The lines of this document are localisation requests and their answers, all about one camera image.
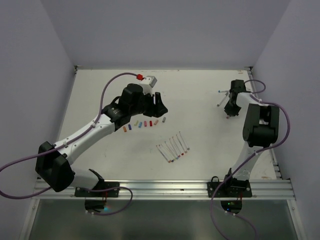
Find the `red capped marker pen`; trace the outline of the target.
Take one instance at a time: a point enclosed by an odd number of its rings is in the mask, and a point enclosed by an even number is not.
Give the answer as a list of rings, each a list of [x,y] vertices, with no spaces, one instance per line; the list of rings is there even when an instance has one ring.
[[[181,156],[183,156],[185,153],[184,153],[184,151],[181,149],[181,147],[178,145],[177,140],[176,140],[174,137],[172,137],[172,140],[173,140],[173,143],[174,143],[177,151],[179,152],[179,154],[180,154]]]

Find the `beige marker pen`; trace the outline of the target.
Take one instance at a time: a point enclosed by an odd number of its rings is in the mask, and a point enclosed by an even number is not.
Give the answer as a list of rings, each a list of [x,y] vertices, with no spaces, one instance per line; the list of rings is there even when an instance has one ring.
[[[184,147],[184,145],[182,144],[182,142],[181,142],[181,140],[180,140],[179,136],[178,136],[178,135],[176,135],[176,138],[177,138],[177,140],[178,140],[178,142],[179,142],[179,145],[181,146],[181,148],[182,148],[183,152],[186,154],[188,151],[185,149],[185,147]]]

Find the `light blue capped marker pen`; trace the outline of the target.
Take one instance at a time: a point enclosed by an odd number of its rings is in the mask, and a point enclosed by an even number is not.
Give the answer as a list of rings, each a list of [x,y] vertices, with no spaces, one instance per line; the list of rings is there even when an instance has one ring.
[[[168,144],[166,141],[164,142],[167,144],[167,146],[170,148],[170,150],[174,153],[175,157],[176,157],[176,160],[179,159],[179,156],[175,153],[175,151],[173,150],[173,148],[170,146],[170,144]]]

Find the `orange marker pen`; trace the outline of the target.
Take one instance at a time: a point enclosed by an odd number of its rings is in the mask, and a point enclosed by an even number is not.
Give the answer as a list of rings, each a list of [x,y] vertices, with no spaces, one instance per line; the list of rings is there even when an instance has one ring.
[[[163,147],[162,144],[158,144],[156,145],[158,151],[161,153],[161,155],[165,158],[165,160],[168,162],[168,163],[171,163],[172,162],[172,158],[170,157],[170,155],[167,153],[167,151],[165,150],[165,148]]]

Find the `pink capped marker pen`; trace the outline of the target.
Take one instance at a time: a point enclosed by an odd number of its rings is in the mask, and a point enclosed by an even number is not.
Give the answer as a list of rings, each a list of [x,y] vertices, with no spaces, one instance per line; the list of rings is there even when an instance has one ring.
[[[179,152],[179,150],[176,148],[176,146],[175,146],[175,144],[174,144],[173,139],[172,139],[172,138],[170,138],[170,139],[169,139],[169,142],[170,142],[171,147],[172,147],[172,149],[173,149],[173,151],[174,151],[175,155],[177,156],[177,158],[180,158],[180,157],[181,157],[180,152]]]

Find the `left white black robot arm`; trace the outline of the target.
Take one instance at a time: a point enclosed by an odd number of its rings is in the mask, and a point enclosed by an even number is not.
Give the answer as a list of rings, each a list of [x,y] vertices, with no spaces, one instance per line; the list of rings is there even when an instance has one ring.
[[[142,114],[160,118],[168,112],[160,92],[146,92],[141,84],[128,84],[110,104],[101,109],[96,119],[74,134],[54,144],[40,145],[35,171],[55,191],[68,187],[86,189],[92,196],[104,190],[104,179],[95,170],[81,170],[72,164],[102,138],[128,124],[131,117]]]

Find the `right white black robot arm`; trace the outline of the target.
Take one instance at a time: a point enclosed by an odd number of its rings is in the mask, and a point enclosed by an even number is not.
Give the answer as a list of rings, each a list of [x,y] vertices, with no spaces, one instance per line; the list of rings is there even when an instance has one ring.
[[[278,140],[280,109],[275,105],[254,100],[246,89],[244,80],[232,80],[229,100],[224,107],[228,117],[236,117],[246,110],[242,129],[244,145],[236,163],[225,176],[223,192],[235,196],[241,189],[248,188],[251,172],[260,157],[260,151],[270,147]]]

